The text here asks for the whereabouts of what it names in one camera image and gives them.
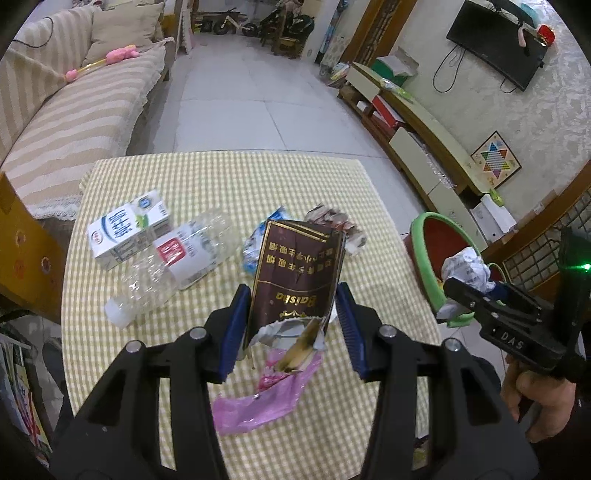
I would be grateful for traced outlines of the person's right hand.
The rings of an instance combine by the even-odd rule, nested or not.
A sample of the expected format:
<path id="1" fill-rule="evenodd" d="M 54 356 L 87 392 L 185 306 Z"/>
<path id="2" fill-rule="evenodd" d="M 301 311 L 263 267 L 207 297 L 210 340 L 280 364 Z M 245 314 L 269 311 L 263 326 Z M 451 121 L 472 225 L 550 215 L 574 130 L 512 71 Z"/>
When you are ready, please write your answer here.
<path id="1" fill-rule="evenodd" d="M 576 385 L 566 379 L 557 380 L 532 371 L 511 355 L 506 356 L 507 372 L 501 397 L 515 420 L 519 419 L 519 404 L 524 398 L 541 407 L 538 418 L 527 430 L 531 443 L 558 435 L 568 424 L 576 399 Z"/>

